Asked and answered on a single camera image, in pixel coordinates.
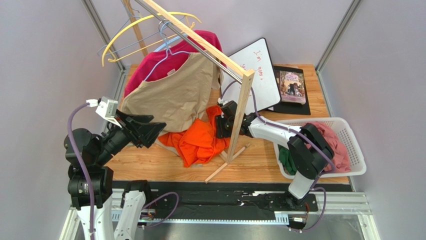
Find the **orange t-shirt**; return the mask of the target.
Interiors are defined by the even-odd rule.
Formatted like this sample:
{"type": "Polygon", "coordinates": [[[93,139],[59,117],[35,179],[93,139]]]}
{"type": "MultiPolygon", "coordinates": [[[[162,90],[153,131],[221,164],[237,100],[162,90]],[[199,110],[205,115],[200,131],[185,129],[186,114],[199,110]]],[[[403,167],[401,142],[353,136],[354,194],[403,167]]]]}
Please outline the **orange t-shirt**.
{"type": "Polygon", "coordinates": [[[169,132],[158,138],[166,147],[171,147],[183,160],[183,166],[189,168],[193,164],[206,164],[230,145],[230,138],[218,138],[216,117],[222,115],[218,105],[206,109],[208,121],[196,119],[183,132],[169,132]]]}

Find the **beige t-shirt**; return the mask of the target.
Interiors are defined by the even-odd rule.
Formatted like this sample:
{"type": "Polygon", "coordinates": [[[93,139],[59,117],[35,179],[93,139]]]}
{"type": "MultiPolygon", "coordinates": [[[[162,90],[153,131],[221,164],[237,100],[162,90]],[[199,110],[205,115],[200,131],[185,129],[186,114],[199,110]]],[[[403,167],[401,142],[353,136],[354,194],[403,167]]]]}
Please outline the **beige t-shirt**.
{"type": "Polygon", "coordinates": [[[208,106],[211,91],[202,96],[201,88],[195,91],[188,89],[167,89],[160,91],[160,87],[170,87],[170,83],[160,84],[154,91],[134,90],[124,98],[121,112],[132,115],[152,115],[154,121],[165,122],[166,127],[160,136],[167,133],[181,133],[190,128],[195,120],[200,119],[208,106]]]}

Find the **green t-shirt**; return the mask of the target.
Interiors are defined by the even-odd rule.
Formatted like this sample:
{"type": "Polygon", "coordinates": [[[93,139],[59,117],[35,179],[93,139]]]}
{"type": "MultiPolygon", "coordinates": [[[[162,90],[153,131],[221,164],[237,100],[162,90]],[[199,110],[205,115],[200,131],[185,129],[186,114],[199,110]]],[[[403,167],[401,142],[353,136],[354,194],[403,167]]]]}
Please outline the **green t-shirt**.
{"type": "Polygon", "coordinates": [[[294,176],[297,173],[297,168],[293,157],[291,156],[290,150],[284,146],[278,145],[278,153],[278,159],[281,162],[283,168],[288,172],[289,175],[294,176]]]}

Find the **lavender wire hanger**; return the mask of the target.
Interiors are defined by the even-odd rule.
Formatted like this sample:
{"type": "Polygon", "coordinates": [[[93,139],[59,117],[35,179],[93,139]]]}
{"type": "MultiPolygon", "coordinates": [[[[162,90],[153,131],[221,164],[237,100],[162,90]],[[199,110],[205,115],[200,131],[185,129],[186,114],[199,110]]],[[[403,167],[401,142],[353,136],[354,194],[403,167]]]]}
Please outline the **lavender wire hanger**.
{"type": "Polygon", "coordinates": [[[188,60],[191,52],[167,49],[150,53],[140,64],[142,82],[154,82],[168,76],[170,71],[177,71],[188,60]]]}

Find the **yellow hanger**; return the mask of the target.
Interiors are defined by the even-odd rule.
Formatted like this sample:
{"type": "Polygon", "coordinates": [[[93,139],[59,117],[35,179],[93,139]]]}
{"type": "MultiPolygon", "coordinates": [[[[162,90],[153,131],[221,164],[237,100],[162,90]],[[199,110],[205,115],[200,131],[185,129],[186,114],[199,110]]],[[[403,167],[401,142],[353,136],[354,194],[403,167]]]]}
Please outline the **yellow hanger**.
{"type": "Polygon", "coordinates": [[[159,34],[161,23],[154,15],[136,15],[127,11],[127,20],[112,36],[108,37],[104,46],[96,54],[100,57],[101,65],[120,63],[123,59],[138,54],[145,57],[152,46],[162,43],[159,34]]]}

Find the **light blue wire hanger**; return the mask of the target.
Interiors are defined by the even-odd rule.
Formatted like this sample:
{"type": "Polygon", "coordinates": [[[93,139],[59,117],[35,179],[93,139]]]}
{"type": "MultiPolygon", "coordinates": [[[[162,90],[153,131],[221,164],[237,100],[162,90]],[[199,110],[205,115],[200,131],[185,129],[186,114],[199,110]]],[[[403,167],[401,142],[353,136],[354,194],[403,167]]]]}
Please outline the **light blue wire hanger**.
{"type": "Polygon", "coordinates": [[[95,9],[106,31],[106,43],[97,51],[99,57],[136,63],[163,44],[161,20],[134,0],[101,0],[95,9]]]}

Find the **dusty pink t-shirt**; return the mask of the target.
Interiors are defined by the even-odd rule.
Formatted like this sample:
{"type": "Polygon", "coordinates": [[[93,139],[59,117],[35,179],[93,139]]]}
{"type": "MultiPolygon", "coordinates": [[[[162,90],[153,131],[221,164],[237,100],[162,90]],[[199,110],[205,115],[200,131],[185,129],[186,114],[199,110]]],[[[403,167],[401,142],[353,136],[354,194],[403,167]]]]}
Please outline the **dusty pink t-shirt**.
{"type": "Polygon", "coordinates": [[[350,157],[346,146],[339,140],[337,134],[325,123],[319,121],[311,121],[318,128],[318,131],[324,137],[334,152],[334,157],[331,159],[335,166],[334,173],[348,173],[351,169],[350,157]]]}

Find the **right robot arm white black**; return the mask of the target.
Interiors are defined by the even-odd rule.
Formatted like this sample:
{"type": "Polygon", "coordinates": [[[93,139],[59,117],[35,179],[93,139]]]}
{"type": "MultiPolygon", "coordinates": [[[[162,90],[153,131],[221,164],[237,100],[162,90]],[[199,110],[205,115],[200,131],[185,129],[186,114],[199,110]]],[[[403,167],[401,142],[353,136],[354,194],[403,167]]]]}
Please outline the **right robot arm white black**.
{"type": "Polygon", "coordinates": [[[254,112],[244,115],[238,133],[267,140],[289,150],[296,173],[288,187],[288,193],[295,200],[306,197],[335,156],[323,134],[312,123],[303,126],[286,125],[254,112]]]}

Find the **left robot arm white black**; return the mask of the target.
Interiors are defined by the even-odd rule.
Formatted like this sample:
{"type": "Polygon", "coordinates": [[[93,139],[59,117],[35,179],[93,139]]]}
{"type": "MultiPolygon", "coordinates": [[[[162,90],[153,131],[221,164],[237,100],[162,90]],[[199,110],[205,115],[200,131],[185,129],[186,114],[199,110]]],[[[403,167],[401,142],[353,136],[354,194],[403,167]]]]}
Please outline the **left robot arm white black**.
{"type": "Polygon", "coordinates": [[[70,163],[68,187],[71,205],[83,226],[87,240],[133,240],[145,203],[152,199],[147,180],[129,181],[120,199],[121,215],[113,226],[113,175],[106,163],[129,143],[138,148],[149,148],[166,127],[154,122],[153,115],[131,115],[116,111],[114,125],[108,133],[93,134],[85,128],[72,128],[75,109],[67,122],[68,134],[63,146],[70,163]]]}

